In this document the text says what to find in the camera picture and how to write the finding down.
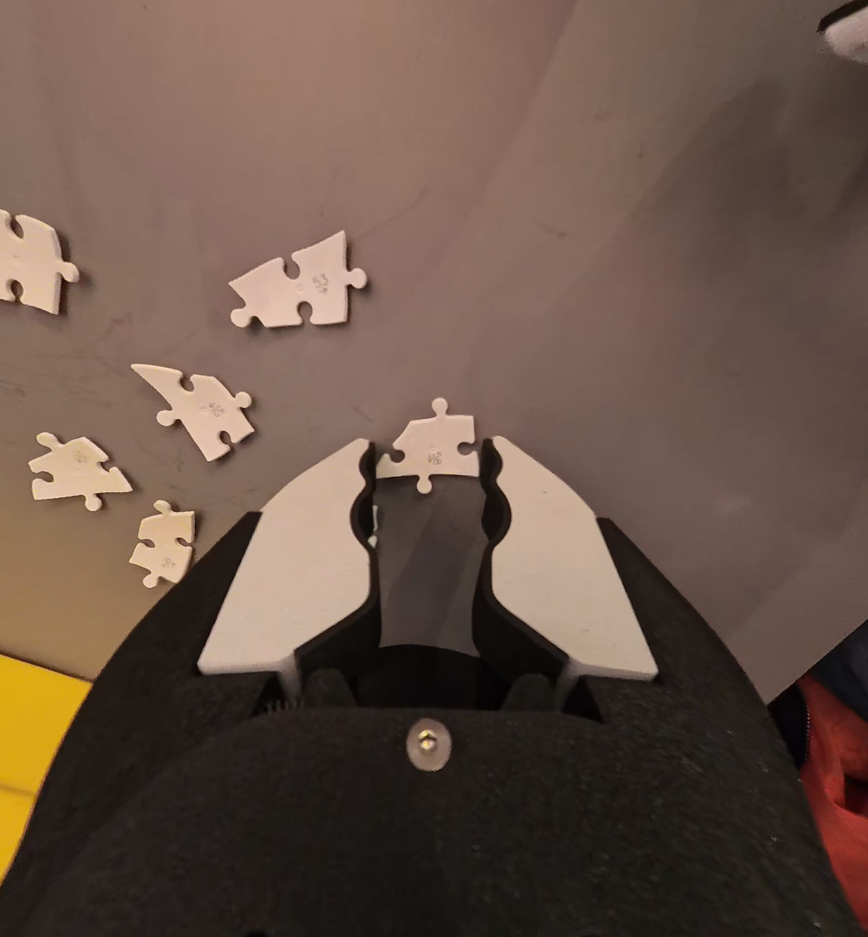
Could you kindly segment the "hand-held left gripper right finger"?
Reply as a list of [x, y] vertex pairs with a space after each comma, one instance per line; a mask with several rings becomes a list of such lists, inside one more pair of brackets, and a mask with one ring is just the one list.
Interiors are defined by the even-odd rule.
[[480, 656], [508, 682], [651, 682], [658, 665], [593, 509], [504, 437], [484, 441]]

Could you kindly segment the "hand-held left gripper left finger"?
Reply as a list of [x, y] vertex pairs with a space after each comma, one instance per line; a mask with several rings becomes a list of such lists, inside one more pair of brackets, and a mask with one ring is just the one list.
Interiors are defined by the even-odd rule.
[[355, 439], [283, 486], [258, 522], [199, 656], [203, 675], [276, 674], [300, 693], [313, 673], [353, 682], [381, 643], [370, 545], [375, 447]]

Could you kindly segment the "yellow plastic bin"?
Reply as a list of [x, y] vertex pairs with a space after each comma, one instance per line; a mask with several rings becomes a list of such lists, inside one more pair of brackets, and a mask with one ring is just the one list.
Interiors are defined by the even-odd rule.
[[0, 653], [0, 884], [91, 683]]

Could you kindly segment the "orange black bag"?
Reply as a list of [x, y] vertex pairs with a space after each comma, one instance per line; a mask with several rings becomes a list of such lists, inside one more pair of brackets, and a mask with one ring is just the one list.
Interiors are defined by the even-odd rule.
[[834, 874], [868, 935], [868, 618], [768, 711], [800, 771]]

